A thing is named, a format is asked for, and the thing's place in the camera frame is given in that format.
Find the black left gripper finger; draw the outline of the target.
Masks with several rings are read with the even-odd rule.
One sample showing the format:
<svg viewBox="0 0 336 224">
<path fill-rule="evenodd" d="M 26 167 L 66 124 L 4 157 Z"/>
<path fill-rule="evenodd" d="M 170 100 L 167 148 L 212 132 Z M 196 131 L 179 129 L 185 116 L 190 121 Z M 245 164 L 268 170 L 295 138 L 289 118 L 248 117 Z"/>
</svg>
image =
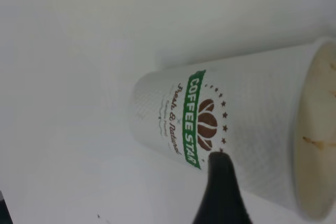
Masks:
<svg viewBox="0 0 336 224">
<path fill-rule="evenodd" d="M 250 223 L 228 154 L 213 152 L 208 158 L 206 190 L 194 223 Z"/>
</svg>

